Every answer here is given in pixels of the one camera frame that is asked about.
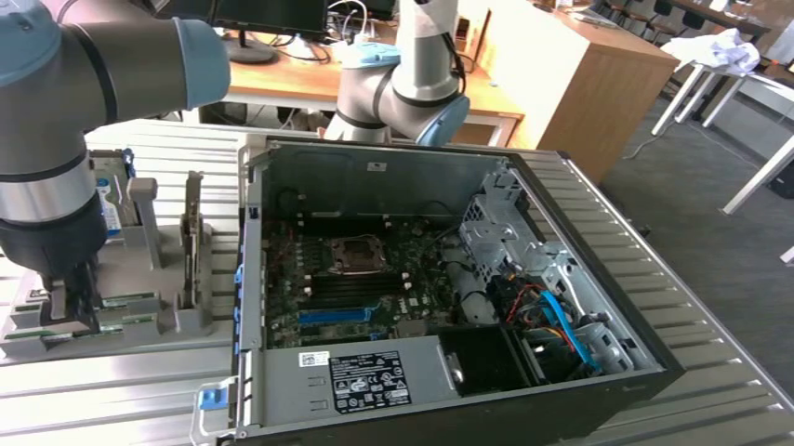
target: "white stool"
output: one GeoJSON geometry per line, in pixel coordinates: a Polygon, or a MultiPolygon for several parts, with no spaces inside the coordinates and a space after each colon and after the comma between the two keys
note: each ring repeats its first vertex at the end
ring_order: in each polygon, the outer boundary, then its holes
{"type": "MultiPolygon", "coordinates": [[[[731,95],[736,94],[736,91],[739,90],[740,86],[744,83],[745,75],[739,76],[739,75],[728,73],[724,70],[720,70],[717,68],[706,67],[705,65],[702,65],[700,63],[693,63],[692,65],[693,65],[693,74],[690,74],[690,77],[686,78],[686,81],[684,82],[684,85],[681,86],[678,94],[673,98],[673,101],[670,102],[670,105],[668,106],[665,113],[662,113],[662,118],[660,118],[657,125],[654,125],[654,128],[650,131],[650,134],[654,137],[660,135],[662,129],[665,128],[665,126],[668,124],[668,121],[670,121],[670,117],[673,116],[673,113],[676,113],[676,111],[680,109],[681,104],[684,103],[684,101],[686,100],[686,97],[690,94],[690,91],[693,91],[693,88],[697,85],[697,81],[700,80],[701,76],[705,73],[709,73],[709,76],[706,77],[706,80],[704,81],[700,88],[697,89],[697,92],[693,95],[693,98],[686,103],[684,110],[676,117],[676,122],[680,124],[684,123],[684,121],[686,121],[688,118],[690,117],[690,114],[693,113],[693,109],[696,108],[696,105],[700,102],[700,100],[704,98],[704,95],[706,94],[706,91],[709,90],[709,87],[712,86],[712,84],[716,80],[716,77],[718,75],[740,78],[740,81],[732,87],[732,91],[729,92],[731,95]]],[[[676,69],[676,72],[678,72],[685,66],[686,65],[678,67],[676,69]]],[[[725,104],[728,103],[729,100],[731,100],[731,97],[726,95],[726,97],[720,101],[717,108],[721,108],[722,106],[725,106],[725,104]]],[[[716,114],[712,113],[712,115],[709,116],[709,119],[714,119],[713,115],[716,115],[716,114]]]]}

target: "warning label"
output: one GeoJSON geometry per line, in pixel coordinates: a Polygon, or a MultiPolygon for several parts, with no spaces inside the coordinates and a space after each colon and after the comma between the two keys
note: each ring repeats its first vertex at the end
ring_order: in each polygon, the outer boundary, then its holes
{"type": "Polygon", "coordinates": [[[396,351],[329,360],[337,412],[354,413],[412,404],[409,382],[396,351]]]}

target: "gray carpet floor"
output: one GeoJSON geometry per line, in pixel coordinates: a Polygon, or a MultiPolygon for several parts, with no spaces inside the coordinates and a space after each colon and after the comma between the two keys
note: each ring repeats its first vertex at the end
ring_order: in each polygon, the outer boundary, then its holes
{"type": "MultiPolygon", "coordinates": [[[[668,106],[660,100],[626,146],[650,138],[668,106]]],[[[673,125],[602,186],[747,350],[794,395],[794,268],[780,255],[794,245],[794,200],[763,188],[733,216],[717,210],[759,167],[697,123],[673,125]]]]}

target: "robotic arm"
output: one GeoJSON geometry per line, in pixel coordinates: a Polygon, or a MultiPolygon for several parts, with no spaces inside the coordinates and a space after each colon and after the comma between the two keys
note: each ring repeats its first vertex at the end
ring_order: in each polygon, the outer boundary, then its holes
{"type": "Polygon", "coordinates": [[[221,100],[229,59],[206,23],[126,0],[0,1],[0,42],[0,247],[42,274],[51,319],[97,326],[107,230],[83,134],[221,100]]]}
{"type": "Polygon", "coordinates": [[[458,1],[401,0],[400,11],[397,46],[350,48],[326,139],[384,142],[389,126],[420,145],[441,146],[464,124],[466,73],[452,38],[458,1]]]}

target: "blue latch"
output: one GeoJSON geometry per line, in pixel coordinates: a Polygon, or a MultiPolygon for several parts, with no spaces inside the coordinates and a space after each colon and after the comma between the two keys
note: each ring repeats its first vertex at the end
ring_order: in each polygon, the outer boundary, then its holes
{"type": "Polygon", "coordinates": [[[202,402],[199,409],[203,411],[217,411],[229,406],[229,388],[210,388],[202,392],[202,402]]]}
{"type": "Polygon", "coordinates": [[[235,272],[235,284],[243,283],[243,264],[239,264],[238,272],[235,272]]]}

